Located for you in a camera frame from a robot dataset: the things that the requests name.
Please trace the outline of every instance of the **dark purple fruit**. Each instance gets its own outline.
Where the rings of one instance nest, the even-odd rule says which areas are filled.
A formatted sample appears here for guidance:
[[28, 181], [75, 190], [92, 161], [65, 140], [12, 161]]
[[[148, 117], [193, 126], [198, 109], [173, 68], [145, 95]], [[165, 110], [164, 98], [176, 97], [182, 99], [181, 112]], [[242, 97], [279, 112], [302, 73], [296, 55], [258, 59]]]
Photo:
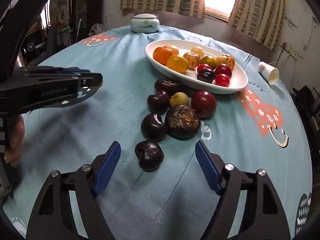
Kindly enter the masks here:
[[204, 68], [202, 69], [198, 75], [197, 80], [201, 80], [203, 82], [207, 82], [212, 84], [212, 81], [216, 78], [216, 74], [212, 69]]
[[160, 90], [155, 95], [148, 96], [147, 104], [151, 112], [163, 114], [170, 106], [170, 97], [167, 92]]
[[164, 123], [168, 126], [168, 134], [181, 140], [193, 137], [201, 126], [196, 112], [185, 105], [176, 105], [170, 108]]
[[179, 81], [158, 79], [155, 82], [155, 89], [166, 91], [169, 96], [173, 96], [177, 92], [182, 92], [182, 84]]
[[161, 141], [167, 134], [167, 125], [159, 114], [147, 114], [141, 122], [141, 132], [150, 141]]
[[142, 141], [134, 148], [139, 160], [139, 166], [145, 171], [153, 171], [160, 166], [164, 154], [156, 142]]

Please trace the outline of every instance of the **oval plate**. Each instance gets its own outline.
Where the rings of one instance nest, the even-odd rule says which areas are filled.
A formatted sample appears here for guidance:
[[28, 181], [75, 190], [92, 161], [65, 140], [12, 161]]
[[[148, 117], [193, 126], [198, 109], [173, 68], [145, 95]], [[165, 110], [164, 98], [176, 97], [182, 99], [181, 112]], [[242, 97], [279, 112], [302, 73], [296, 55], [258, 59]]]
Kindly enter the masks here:
[[186, 52], [190, 52], [193, 47], [199, 46], [204, 50], [205, 56], [213, 56], [214, 58], [222, 56], [223, 54], [215, 49], [209, 48], [207, 46], [191, 42], [191, 41], [182, 41], [182, 40], [159, 40], [153, 41], [148, 44], [146, 47], [147, 56], [151, 64], [159, 70], [163, 75], [168, 78], [179, 80], [184, 85], [194, 88], [196, 90], [205, 90], [215, 94], [232, 94], [244, 89], [248, 84], [248, 77], [244, 70], [236, 63], [235, 67], [232, 70], [232, 77], [230, 80], [229, 87], [221, 87], [209, 84], [200, 80], [197, 80], [197, 73], [194, 70], [187, 70], [184, 74], [178, 73], [166, 66], [158, 63], [153, 59], [153, 51], [157, 47], [162, 47], [164, 45], [175, 45], [180, 51], [180, 55], [183, 56]]

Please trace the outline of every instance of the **window sill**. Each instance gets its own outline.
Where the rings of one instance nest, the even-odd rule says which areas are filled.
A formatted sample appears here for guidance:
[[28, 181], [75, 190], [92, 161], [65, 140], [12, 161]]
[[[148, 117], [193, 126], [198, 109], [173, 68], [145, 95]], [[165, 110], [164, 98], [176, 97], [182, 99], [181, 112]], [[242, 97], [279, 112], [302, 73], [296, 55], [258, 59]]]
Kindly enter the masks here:
[[215, 18], [218, 18], [218, 19], [220, 19], [222, 21], [225, 21], [225, 22], [228, 22], [229, 21], [229, 17], [230, 17], [230, 15], [228, 15], [228, 14], [222, 12], [222, 11], [215, 10], [213, 8], [210, 8], [210, 7], [206, 8], [205, 14], [210, 15], [210, 16], [215, 17]]

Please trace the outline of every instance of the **blue tablecloth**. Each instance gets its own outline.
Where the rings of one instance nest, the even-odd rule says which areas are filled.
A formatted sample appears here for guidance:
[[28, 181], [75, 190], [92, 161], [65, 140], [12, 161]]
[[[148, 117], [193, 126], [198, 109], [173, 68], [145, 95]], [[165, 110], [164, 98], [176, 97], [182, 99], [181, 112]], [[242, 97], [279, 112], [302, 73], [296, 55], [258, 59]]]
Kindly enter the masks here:
[[[242, 92], [216, 95], [217, 110], [201, 122], [197, 136], [187, 141], [167, 136], [161, 141], [163, 163], [156, 171], [144, 172], [134, 147], [144, 140], [140, 123], [149, 113], [147, 97], [155, 92], [154, 82], [164, 78], [150, 64], [145, 47], [159, 39], [195, 41], [231, 54], [247, 73], [249, 84]], [[90, 45], [103, 45], [88, 47], [89, 41], [94, 41]], [[50, 171], [75, 171], [105, 153], [116, 140], [122, 155], [107, 190], [97, 198], [116, 239], [200, 239], [219, 199], [209, 189], [195, 157], [195, 144], [202, 139], [225, 163], [242, 171], [267, 171], [294, 237], [307, 214], [298, 207], [308, 207], [311, 198], [310, 151], [284, 84], [278, 81], [269, 86], [257, 71], [259, 62], [212, 38], [166, 26], [153, 34], [132, 33], [129, 26], [110, 30], [50, 57], [42, 65], [100, 72], [104, 85], [79, 104], [24, 115], [22, 182], [5, 203], [6, 214], [25, 234], [33, 204]], [[75, 194], [71, 199], [78, 231], [85, 235]], [[244, 202], [245, 194], [241, 194], [230, 235], [239, 229]]]

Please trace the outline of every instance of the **human hand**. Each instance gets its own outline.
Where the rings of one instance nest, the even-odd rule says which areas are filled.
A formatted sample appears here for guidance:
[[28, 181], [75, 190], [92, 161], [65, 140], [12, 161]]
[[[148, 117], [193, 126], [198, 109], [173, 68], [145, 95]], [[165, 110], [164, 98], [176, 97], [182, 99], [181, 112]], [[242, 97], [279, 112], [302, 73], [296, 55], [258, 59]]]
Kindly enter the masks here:
[[4, 153], [5, 162], [10, 163], [11, 166], [15, 166], [21, 161], [24, 131], [24, 120], [22, 115], [19, 115], [18, 121], [9, 138], [10, 146], [5, 149]]

